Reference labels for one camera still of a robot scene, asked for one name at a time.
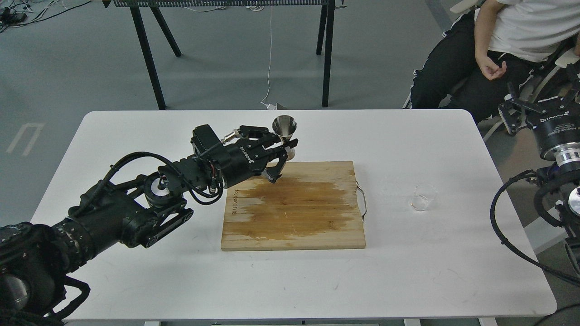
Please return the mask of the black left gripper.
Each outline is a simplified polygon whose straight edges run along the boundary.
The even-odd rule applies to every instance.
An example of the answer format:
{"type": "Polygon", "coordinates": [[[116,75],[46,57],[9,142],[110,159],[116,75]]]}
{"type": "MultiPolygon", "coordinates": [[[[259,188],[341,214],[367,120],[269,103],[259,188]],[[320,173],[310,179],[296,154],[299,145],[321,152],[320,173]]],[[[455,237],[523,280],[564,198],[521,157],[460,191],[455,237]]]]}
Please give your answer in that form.
{"type": "Polygon", "coordinates": [[[286,162],[295,157],[294,147],[266,148],[282,142],[267,127],[241,125],[234,130],[234,134],[240,140],[226,146],[218,144],[213,149],[213,161],[220,170],[224,187],[233,187],[259,175],[275,183],[281,177],[286,162]]]}

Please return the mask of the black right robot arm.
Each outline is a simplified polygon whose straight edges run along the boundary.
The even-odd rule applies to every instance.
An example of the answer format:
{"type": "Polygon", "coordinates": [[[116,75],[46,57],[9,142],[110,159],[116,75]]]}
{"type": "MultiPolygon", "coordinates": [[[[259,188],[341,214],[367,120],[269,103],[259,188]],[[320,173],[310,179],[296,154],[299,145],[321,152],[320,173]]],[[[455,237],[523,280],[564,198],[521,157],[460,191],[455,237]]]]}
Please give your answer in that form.
{"type": "Polygon", "coordinates": [[[567,250],[574,264],[579,262],[579,185],[580,185],[580,132],[579,132],[579,72],[578,64],[568,64],[566,73],[570,81],[568,91],[541,102],[524,101],[509,85],[510,94],[499,105],[499,115],[510,134],[528,128],[532,131],[539,156],[551,161],[551,166],[526,170],[510,178],[495,194],[490,208],[493,231],[502,245],[520,258],[534,264],[544,272],[579,285],[579,276],[570,276],[528,257],[505,237],[499,228],[495,208],[503,192],[519,180],[538,186],[532,206],[539,217],[553,227],[565,229],[568,235],[567,250]]]}

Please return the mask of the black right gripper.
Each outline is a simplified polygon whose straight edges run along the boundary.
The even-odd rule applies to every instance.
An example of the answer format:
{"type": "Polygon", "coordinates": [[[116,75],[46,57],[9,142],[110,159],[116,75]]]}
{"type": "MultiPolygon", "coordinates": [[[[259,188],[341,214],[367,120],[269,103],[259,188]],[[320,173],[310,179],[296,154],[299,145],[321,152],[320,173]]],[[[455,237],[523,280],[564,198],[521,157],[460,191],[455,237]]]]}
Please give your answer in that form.
{"type": "Polygon", "coordinates": [[[548,105],[555,109],[542,114],[539,105],[519,98],[512,82],[507,83],[509,94],[498,106],[499,115],[510,136],[530,128],[538,147],[539,156],[549,161],[579,159],[579,64],[568,64],[548,82],[548,105]]]}

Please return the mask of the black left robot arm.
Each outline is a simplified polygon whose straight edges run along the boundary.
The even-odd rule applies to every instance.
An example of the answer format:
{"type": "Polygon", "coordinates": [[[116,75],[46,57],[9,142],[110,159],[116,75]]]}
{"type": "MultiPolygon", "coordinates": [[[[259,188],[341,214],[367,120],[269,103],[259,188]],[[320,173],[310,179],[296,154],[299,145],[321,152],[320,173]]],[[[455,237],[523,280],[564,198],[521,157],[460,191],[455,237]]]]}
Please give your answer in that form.
{"type": "Polygon", "coordinates": [[[185,193],[209,206],[253,176],[275,183],[298,145],[294,131],[242,125],[220,139],[201,125],[191,156],[171,162],[148,151],[125,155],[56,225],[1,227],[1,324],[62,326],[90,293],[70,273],[117,243],[148,248],[163,239],[193,216],[185,193]]]}

